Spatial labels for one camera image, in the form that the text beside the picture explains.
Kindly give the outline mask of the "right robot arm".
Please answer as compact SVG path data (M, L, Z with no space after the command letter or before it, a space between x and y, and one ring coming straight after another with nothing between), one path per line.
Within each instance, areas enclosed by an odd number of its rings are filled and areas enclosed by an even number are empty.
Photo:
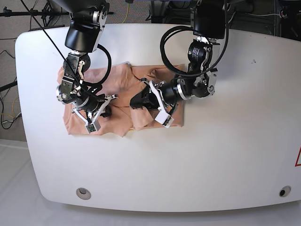
M92 125L101 115L107 115L106 107L111 100L105 94L98 95L111 71L111 56L99 44L105 28L110 4L105 0L57 0L60 7L70 14L71 24L65 39L70 53L63 63L63 77L57 87L57 99L63 104L73 104L75 112L85 112L86 125ZM100 49L108 58L107 71L98 82L85 81L89 69L89 54Z

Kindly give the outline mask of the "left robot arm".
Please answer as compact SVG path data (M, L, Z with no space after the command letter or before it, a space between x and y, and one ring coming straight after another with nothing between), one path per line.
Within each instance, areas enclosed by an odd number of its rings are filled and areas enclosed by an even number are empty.
M145 88L130 100L130 107L145 107L151 110L166 110L172 115L176 105L195 96L204 98L213 95L217 75L217 64L223 57L226 48L220 47L217 40L229 41L229 24L227 21L226 0L199 0L191 9L189 27L175 26L165 32L160 40L160 54L166 68L174 73L169 82L156 84L142 78ZM188 68L177 69L167 58L165 44L180 32L192 32L196 38L188 48Z

